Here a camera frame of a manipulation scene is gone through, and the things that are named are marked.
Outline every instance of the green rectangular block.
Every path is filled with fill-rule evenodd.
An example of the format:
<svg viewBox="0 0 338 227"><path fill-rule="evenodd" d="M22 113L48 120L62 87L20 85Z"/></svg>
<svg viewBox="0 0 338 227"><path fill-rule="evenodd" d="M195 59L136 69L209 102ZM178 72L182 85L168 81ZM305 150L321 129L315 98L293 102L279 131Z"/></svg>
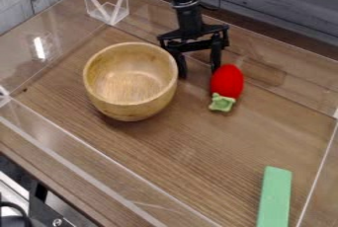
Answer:
<svg viewBox="0 0 338 227"><path fill-rule="evenodd" d="M261 195L258 227L287 227L291 172L266 167Z"/></svg>

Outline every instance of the wooden bowl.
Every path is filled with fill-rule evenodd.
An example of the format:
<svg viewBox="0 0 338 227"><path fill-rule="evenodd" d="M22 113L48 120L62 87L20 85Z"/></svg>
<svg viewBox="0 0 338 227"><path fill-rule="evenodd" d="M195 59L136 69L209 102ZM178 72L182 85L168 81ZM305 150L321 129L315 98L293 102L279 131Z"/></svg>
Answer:
<svg viewBox="0 0 338 227"><path fill-rule="evenodd" d="M176 76L170 53L144 42L108 46L90 58L83 70L94 106L124 121L146 119L167 106Z"/></svg>

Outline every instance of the green block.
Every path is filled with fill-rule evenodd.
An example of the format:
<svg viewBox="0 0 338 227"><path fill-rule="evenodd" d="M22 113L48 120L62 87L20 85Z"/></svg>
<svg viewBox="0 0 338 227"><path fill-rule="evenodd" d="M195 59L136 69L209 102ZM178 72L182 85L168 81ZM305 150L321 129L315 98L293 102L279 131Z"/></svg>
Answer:
<svg viewBox="0 0 338 227"><path fill-rule="evenodd" d="M287 227L291 172L266 167L261 195L258 227Z"/></svg>

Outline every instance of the bowl rim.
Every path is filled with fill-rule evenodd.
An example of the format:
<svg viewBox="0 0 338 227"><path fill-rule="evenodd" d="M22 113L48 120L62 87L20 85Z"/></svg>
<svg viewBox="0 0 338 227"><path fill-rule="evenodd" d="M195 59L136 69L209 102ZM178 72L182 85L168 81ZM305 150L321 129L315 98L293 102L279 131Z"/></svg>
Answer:
<svg viewBox="0 0 338 227"><path fill-rule="evenodd" d="M94 60L98 59L98 56L106 52L108 49L111 49L112 47L119 47L119 46L126 46L126 45L144 45L144 46L148 46L151 48L155 48L159 52L164 52L167 55L168 55L168 63L170 63L170 67L172 69L172 78L170 79L168 81L168 84L166 85L166 87L151 97L148 97L147 99L142 100L142 101L138 101L138 102L126 102L126 103L114 103L111 102L108 99L100 97L98 94L95 94L94 90L92 90L92 87L90 86L88 84L88 81L87 81L87 75L88 75L88 68L94 62ZM178 68L176 68L176 64L175 64L175 60L171 56L171 54L163 49L160 48L159 46L148 43L148 42L142 42L142 41L128 41L128 42L120 42L120 43L115 43L110 46L107 46L106 48L103 48L102 50L99 50L88 59L88 61L86 62L86 65L84 65L84 68L83 68L83 82L84 82L84 87L86 87L86 90L90 92L90 94L96 98L99 99L99 101L104 102L104 103L108 103L111 105L116 105L116 106L135 106L135 105L140 105L140 104L146 104L148 102L151 102L152 100L158 99L159 96L162 96L168 90L170 88L176 84L176 78L178 78Z"/></svg>

